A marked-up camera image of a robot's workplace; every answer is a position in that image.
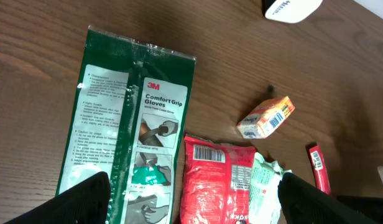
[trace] white card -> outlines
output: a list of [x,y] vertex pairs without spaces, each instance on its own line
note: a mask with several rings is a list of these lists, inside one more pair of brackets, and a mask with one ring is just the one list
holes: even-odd
[[383,0],[354,0],[377,16],[383,18]]

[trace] brown wooden surface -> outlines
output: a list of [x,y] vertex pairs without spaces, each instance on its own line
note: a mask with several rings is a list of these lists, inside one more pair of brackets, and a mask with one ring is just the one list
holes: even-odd
[[235,125],[273,85],[296,110],[258,150],[314,184],[316,141],[334,193],[383,197],[383,20],[354,1],[290,25],[261,0],[0,0],[0,223],[55,193],[90,24],[197,57],[187,133],[249,144]]

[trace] black object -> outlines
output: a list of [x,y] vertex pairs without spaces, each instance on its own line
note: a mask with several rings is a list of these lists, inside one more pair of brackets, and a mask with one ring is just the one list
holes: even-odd
[[376,224],[292,173],[279,184],[279,200],[287,224]]
[[104,224],[110,199],[107,173],[99,172],[7,224]]
[[383,224],[383,198],[338,196],[338,201]]

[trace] nutrition label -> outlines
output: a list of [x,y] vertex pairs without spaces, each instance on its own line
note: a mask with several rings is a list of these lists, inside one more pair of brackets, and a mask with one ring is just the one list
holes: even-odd
[[248,190],[251,181],[251,168],[245,166],[231,166],[231,188],[234,190]]
[[128,73],[87,65],[68,143],[60,193],[99,171],[110,176]]

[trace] green cloth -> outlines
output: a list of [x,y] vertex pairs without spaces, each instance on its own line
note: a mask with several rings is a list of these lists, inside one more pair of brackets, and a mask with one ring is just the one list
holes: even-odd
[[157,166],[153,167],[136,167],[132,176],[133,184],[163,184],[167,179],[164,174],[159,171]]

